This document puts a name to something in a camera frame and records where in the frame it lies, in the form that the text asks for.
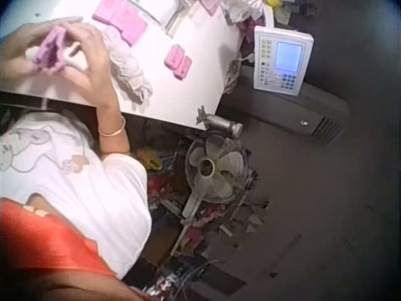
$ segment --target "control panel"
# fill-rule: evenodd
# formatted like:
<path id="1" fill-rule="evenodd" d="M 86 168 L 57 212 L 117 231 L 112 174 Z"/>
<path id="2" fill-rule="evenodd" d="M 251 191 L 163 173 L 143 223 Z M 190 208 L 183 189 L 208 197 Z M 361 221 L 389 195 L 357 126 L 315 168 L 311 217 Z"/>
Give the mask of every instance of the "control panel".
<path id="1" fill-rule="evenodd" d="M 256 26 L 254 88 L 298 95 L 313 42 L 310 34 Z"/>

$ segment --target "red fabric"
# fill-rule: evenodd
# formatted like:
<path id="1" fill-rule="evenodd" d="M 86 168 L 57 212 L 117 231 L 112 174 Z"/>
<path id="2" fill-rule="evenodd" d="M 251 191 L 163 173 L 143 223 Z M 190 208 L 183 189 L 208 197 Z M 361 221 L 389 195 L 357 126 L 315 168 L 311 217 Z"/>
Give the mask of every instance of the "red fabric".
<path id="1" fill-rule="evenodd" d="M 1 247 L 10 268 L 81 270 L 115 275 L 84 238 L 51 214 L 40 217 L 9 200 L 1 201 Z"/>

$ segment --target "concrete floor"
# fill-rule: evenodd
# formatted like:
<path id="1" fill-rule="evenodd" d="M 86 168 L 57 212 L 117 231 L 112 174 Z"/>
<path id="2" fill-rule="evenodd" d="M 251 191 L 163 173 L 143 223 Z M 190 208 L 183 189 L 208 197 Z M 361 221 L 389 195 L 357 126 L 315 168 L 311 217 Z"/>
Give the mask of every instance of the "concrete floor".
<path id="1" fill-rule="evenodd" d="M 248 285 L 225 297 L 199 284 L 213 301 L 384 300 L 399 279 L 399 11 L 390 1 L 325 0 L 316 26 L 306 81 L 350 104 L 350 128 L 322 148 L 236 116 L 261 176 L 254 194 L 274 204 L 236 251 L 215 252 Z"/>

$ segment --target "screen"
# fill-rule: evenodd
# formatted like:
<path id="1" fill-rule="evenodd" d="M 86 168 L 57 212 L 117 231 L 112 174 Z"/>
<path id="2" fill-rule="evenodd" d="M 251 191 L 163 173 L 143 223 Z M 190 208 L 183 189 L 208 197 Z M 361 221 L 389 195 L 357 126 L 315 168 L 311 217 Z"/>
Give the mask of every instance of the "screen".
<path id="1" fill-rule="evenodd" d="M 276 69 L 298 72 L 302 58 L 302 46 L 278 42 Z"/>

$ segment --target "gold bangle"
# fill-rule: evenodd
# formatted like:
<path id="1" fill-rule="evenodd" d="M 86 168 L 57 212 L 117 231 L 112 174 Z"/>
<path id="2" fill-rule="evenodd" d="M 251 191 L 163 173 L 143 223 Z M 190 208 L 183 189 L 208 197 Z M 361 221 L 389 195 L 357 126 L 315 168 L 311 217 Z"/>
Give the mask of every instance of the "gold bangle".
<path id="1" fill-rule="evenodd" d="M 123 125 L 121 126 L 121 128 L 118 131 L 116 131 L 112 134 L 105 134 L 100 129 L 98 129 L 99 135 L 101 135 L 103 137 L 114 137 L 114 136 L 118 135 L 119 133 L 121 133 L 125 128 L 125 118 L 123 115 L 121 115 L 121 119 L 123 120 Z"/>

